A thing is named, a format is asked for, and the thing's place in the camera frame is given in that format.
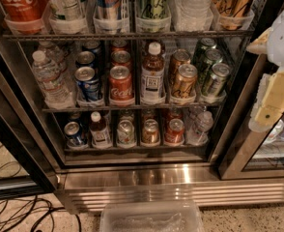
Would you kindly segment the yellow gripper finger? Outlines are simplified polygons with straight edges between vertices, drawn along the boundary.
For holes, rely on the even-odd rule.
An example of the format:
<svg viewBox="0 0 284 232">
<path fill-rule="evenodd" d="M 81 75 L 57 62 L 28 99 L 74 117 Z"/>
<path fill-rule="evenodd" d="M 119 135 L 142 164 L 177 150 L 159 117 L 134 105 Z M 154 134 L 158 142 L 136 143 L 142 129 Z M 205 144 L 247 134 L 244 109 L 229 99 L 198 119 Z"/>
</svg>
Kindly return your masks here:
<svg viewBox="0 0 284 232">
<path fill-rule="evenodd" d="M 257 55 L 267 54 L 267 42 L 269 39 L 270 32 L 271 28 L 269 27 L 256 40 L 254 40 L 246 47 L 246 51 Z"/>
<path fill-rule="evenodd" d="M 261 127 L 273 126 L 284 113 L 284 69 L 263 74 L 256 99 L 253 121 Z"/>
</svg>

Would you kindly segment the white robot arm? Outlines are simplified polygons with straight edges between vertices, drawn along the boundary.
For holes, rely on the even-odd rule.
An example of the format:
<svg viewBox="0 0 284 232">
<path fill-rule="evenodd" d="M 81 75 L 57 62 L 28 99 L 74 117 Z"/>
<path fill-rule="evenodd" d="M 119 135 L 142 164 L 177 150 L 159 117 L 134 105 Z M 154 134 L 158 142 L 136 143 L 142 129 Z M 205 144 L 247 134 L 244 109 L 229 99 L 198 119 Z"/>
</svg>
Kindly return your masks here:
<svg viewBox="0 0 284 232">
<path fill-rule="evenodd" d="M 252 131 L 267 131 L 284 113 L 284 10 L 246 50 L 266 54 L 278 67 L 274 74 L 264 74 L 261 78 L 248 123 Z"/>
</svg>

